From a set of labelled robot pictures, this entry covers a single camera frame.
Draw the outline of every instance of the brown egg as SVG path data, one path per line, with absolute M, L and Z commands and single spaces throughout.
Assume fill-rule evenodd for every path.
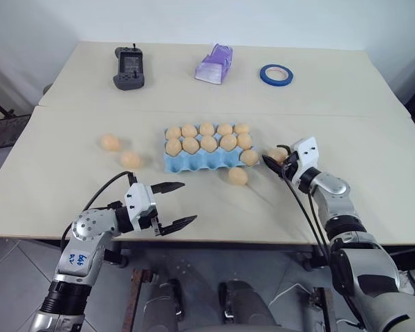
M 252 147 L 252 138 L 248 133 L 240 133 L 237 136 L 237 144 L 243 150 L 249 150 Z
M 175 157 L 181 151 L 181 143 L 176 138 L 171 138 L 166 143 L 166 153 Z
M 104 134 L 100 139 L 100 143 L 103 149 L 108 151 L 120 151 L 121 148 L 120 140 L 111 133 Z
M 200 124 L 200 134 L 201 135 L 209 135 L 212 136 L 214 135 L 214 126 L 212 125 L 212 123 L 210 122 L 203 122 L 202 124 Z
M 188 123 L 181 127 L 181 134 L 185 137 L 195 137 L 198 131 L 194 125 Z
M 200 146 L 201 149 L 204 149 L 207 152 L 213 152 L 218 147 L 218 144 L 216 143 L 216 139 L 212 136 L 203 136 Z
M 240 167 L 229 169 L 228 176 L 233 185 L 245 185 L 248 182 L 248 174 Z
M 243 151 L 240 155 L 240 160 L 245 163 L 246 166 L 253 166 L 258 161 L 258 153 L 254 150 Z
M 225 135 L 220 141 L 220 146 L 226 151 L 231 151 L 237 146 L 237 138 L 231 133 L 229 135 Z
M 220 135 L 229 135 L 232 133 L 232 126 L 228 123 L 221 123 L 219 127 L 216 129 L 216 132 Z
M 247 123 L 239 123 L 234 126 L 235 133 L 249 133 L 249 125 Z
M 170 127 L 166 131 L 166 139 L 170 140 L 171 138 L 179 138 L 181 136 L 180 127 Z
M 195 138 L 187 137 L 183 140 L 183 149 L 189 154 L 194 154 L 200 149 L 200 145 Z
M 142 167 L 143 161 L 140 156 L 134 152 L 126 151 L 122 153 L 120 162 L 124 168 L 135 169 Z
M 288 152 L 286 149 L 271 149 L 268 152 L 268 156 L 270 156 L 273 160 L 275 160 L 279 165 L 284 162 L 288 156 Z

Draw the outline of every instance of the silver metal arm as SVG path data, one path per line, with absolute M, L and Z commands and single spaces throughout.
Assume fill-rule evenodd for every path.
M 368 331 L 415 332 L 415 296 L 398 292 L 398 269 L 362 225 L 349 198 L 349 184 L 315 168 L 319 154 L 314 138 L 301 140 L 291 149 L 296 161 L 288 169 L 289 176 L 318 205 L 330 240 L 335 289 L 355 305 Z
M 154 193 L 170 192 L 183 183 L 148 186 L 134 183 L 124 196 L 126 206 L 117 209 L 83 211 L 72 223 L 72 237 L 65 247 L 41 308 L 36 312 L 30 332 L 78 332 L 84 321 L 87 297 L 97 280 L 104 251 L 122 232 L 141 232 L 153 227 L 155 235 L 165 235 L 195 220 L 190 216 L 162 227 Z

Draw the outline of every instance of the table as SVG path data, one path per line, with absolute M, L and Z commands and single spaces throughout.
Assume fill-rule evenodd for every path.
M 192 63 L 184 74 L 178 70 L 181 55 L 191 55 L 195 64 L 195 53 L 201 54 L 198 61 L 207 46 L 139 45 L 150 59 L 146 86 L 119 91 L 111 86 L 116 65 L 109 51 L 114 45 L 80 44 L 35 108 L 0 171 L 0 236 L 58 239 L 94 192 L 123 170 L 120 155 L 98 144 L 102 134 L 112 132 L 123 139 L 125 149 L 144 157 L 146 166 L 136 172 L 140 182 L 186 183 L 175 192 L 156 195 L 164 225 L 199 216 L 166 237 L 155 238 L 148 230 L 120 239 L 315 243 L 291 193 L 265 165 L 248 169 L 245 187 L 228 184 L 224 169 L 164 172 L 164 128 L 211 121 L 249 123 L 260 153 L 314 135 L 320 169 L 351 184 L 351 198 L 368 231 L 383 244 L 415 244 L 415 126 L 363 52 L 234 48 L 233 66 L 244 69 L 235 68 L 225 85 L 213 86 L 190 77 Z M 173 66 L 163 63 L 159 50 L 168 50 Z M 259 50 L 263 64 L 289 59 L 282 63 L 293 69 L 295 81 L 286 89 L 262 85 L 258 68 L 250 69 Z M 92 61 L 84 62 L 86 54 L 93 54 Z M 95 63 L 106 58 L 99 71 Z M 302 63 L 310 70 L 303 71 Z M 350 63 L 356 70 L 345 70 Z M 310 91 L 308 81 L 316 79 L 322 66 L 331 79 Z M 157 70 L 167 71 L 159 75 Z M 92 79 L 83 85 L 79 78 L 86 73 Z M 360 86 L 362 77 L 369 79 Z M 349 93 L 355 88 L 357 95 Z M 126 181 L 114 183 L 95 204 L 122 199 L 126 188 Z

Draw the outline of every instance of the plastic egg tray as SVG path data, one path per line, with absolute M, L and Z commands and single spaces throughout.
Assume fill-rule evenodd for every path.
M 213 123 L 215 131 L 218 127 L 218 124 Z M 199 124 L 194 124 L 194 126 L 197 128 L 197 131 L 200 129 Z M 202 139 L 202 135 L 198 134 L 195 138 L 199 142 Z M 164 153 L 165 156 L 165 171 L 171 172 L 171 173 L 180 173 L 181 171 L 198 171 L 200 169 L 217 169 L 220 167 L 236 167 L 236 166 L 246 166 L 243 162 L 240 161 L 240 155 L 241 152 L 243 152 L 243 149 L 240 148 L 238 145 L 231 151 L 226 151 L 222 147 L 220 147 L 220 139 L 222 135 L 215 132 L 213 137 L 216 139 L 216 142 L 218 144 L 217 149 L 215 149 L 213 152 L 207 152 L 204 149 L 199 149 L 195 154 L 189 154 L 184 150 L 181 150 L 179 154 L 177 154 L 175 157 L 170 156 L 166 152 Z M 183 142 L 184 137 L 180 137 L 180 142 Z

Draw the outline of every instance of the black handheld controller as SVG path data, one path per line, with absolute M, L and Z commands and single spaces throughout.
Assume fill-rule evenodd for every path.
M 120 90 L 139 89 L 145 85 L 143 75 L 143 53 L 139 48 L 117 47 L 118 74 L 113 77 L 113 82 Z

